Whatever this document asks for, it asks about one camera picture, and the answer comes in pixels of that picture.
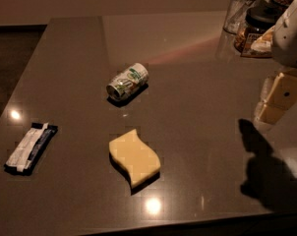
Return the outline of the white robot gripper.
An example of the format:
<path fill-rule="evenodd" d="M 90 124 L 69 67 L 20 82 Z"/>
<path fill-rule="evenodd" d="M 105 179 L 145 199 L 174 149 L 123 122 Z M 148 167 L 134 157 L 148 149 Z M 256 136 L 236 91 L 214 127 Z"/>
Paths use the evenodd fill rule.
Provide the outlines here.
<path fill-rule="evenodd" d="M 272 58 L 297 68 L 297 0 L 277 20 L 272 34 Z M 286 70 L 265 79 L 255 110 L 258 122 L 274 125 L 297 102 L 297 70 Z"/>

